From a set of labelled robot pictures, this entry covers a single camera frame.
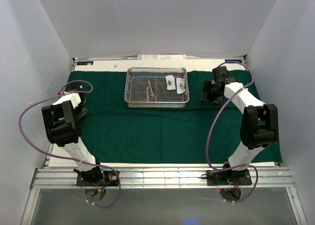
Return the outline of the plastic packet printed label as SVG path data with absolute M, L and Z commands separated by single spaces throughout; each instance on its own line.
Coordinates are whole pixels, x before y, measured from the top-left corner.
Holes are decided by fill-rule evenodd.
M 176 87 L 177 87 L 177 94 L 185 93 L 185 79 L 184 78 L 176 78 Z

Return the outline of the green surgical cloth wrap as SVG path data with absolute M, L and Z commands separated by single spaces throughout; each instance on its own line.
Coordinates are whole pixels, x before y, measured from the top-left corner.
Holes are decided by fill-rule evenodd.
M 91 90 L 80 123 L 88 151 L 104 163 L 224 163 L 240 143 L 242 114 L 200 101 L 212 73 L 188 73 L 190 100 L 184 108 L 129 108 L 124 100 L 126 73 L 75 71 Z

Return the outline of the plastic packet black yellow part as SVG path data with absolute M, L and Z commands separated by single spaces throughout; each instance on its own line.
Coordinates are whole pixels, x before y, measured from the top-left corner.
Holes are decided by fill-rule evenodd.
M 167 90 L 175 90 L 176 85 L 175 85 L 175 77 L 173 75 L 167 75 L 165 77 L 166 83 L 167 83 Z

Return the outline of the metal mesh instrument tray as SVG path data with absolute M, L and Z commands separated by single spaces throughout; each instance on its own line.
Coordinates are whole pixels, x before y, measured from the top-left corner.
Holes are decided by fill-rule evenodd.
M 185 93 L 167 90 L 165 77 L 185 79 Z M 157 91 L 157 98 L 146 101 L 148 80 Z M 187 70 L 183 67 L 132 67 L 127 70 L 124 100 L 130 108 L 183 108 L 189 102 Z

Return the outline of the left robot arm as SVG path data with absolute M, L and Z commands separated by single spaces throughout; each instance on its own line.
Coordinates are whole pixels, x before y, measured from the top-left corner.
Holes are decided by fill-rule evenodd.
M 83 85 L 78 81 L 69 83 L 70 93 L 60 97 L 51 105 L 42 107 L 45 131 L 50 143 L 63 148 L 71 158 L 77 159 L 74 170 L 84 182 L 101 185 L 104 173 L 96 166 L 96 158 L 88 151 L 81 140 L 80 119 L 87 110 Z

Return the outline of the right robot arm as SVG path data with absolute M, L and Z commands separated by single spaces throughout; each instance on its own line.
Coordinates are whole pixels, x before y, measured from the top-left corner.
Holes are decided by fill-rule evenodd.
M 203 84 L 201 102 L 226 107 L 232 102 L 242 113 L 240 144 L 222 169 L 206 171 L 201 177 L 209 186 L 252 184 L 249 165 L 264 149 L 279 139 L 278 109 L 254 97 L 238 78 L 231 77 L 224 64 L 213 69 L 213 80 Z

